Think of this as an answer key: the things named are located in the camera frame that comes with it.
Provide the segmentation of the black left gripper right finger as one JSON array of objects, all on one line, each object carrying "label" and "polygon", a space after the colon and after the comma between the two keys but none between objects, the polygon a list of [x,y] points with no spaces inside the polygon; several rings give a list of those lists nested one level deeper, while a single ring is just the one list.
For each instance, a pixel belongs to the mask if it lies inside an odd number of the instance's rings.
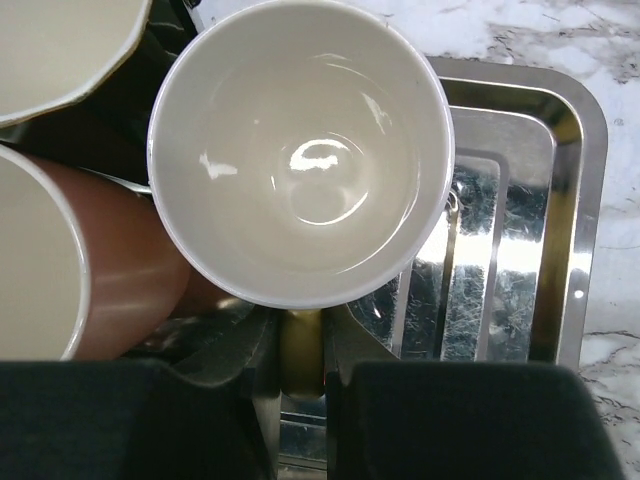
[{"label": "black left gripper right finger", "polygon": [[577,374],[402,361],[346,307],[322,314],[331,479],[620,479]]}]

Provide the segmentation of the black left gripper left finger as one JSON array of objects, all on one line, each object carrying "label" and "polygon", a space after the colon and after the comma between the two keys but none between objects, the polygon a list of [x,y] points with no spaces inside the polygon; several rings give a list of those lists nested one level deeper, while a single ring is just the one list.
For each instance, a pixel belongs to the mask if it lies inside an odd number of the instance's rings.
[{"label": "black left gripper left finger", "polygon": [[254,312],[186,359],[5,362],[5,479],[273,479],[278,321]]}]

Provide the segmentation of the light pink mug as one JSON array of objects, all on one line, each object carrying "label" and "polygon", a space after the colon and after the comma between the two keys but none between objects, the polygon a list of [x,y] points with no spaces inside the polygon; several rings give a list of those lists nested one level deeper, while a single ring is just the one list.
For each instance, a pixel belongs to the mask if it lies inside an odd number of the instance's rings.
[{"label": "light pink mug", "polygon": [[162,322],[215,311],[154,205],[113,181],[1,151],[1,357],[112,360]]}]

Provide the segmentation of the yellow mug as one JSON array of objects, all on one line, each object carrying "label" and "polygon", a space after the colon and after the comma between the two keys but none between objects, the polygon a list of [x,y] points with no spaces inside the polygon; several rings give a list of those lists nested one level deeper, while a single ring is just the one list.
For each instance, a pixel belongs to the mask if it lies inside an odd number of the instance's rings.
[{"label": "yellow mug", "polygon": [[153,201],[189,264],[281,309],[282,391],[324,390],[321,312],[410,264],[444,209],[454,127],[430,62],[337,1],[267,1],[199,34],[156,98]]}]

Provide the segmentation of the black glossy mug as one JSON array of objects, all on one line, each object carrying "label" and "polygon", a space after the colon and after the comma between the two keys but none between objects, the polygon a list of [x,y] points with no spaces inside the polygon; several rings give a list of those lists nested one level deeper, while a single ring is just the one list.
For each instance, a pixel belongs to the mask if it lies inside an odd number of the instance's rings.
[{"label": "black glossy mug", "polygon": [[145,177],[156,95],[195,35],[183,1],[2,2],[2,143]]}]

